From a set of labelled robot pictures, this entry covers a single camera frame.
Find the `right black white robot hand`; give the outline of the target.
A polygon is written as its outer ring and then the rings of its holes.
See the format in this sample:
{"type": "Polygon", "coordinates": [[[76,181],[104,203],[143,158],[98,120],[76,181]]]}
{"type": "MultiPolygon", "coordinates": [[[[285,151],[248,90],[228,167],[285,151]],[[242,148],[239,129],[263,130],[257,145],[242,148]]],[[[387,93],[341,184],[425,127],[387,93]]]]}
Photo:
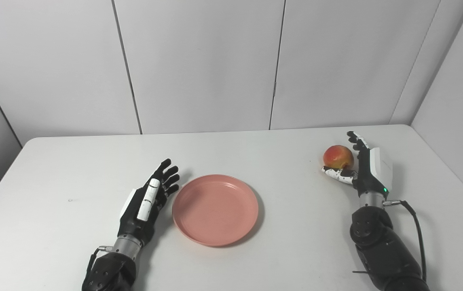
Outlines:
{"type": "Polygon", "coordinates": [[[393,162],[390,156],[380,147],[370,147],[355,131],[348,131],[347,136],[357,151],[358,170],[323,166],[322,172],[337,181],[352,185],[359,196],[376,193],[387,200],[393,183],[393,162]]]}

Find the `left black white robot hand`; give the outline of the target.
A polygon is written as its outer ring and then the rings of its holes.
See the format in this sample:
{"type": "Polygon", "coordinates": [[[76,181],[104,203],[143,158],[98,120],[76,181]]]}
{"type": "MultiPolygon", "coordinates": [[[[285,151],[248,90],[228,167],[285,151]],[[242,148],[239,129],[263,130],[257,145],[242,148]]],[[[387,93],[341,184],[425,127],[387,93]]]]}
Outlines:
{"type": "Polygon", "coordinates": [[[180,188],[178,167],[167,158],[143,187],[129,195],[120,217],[118,236],[133,236],[142,245],[152,239],[155,222],[169,197],[180,188]]]}

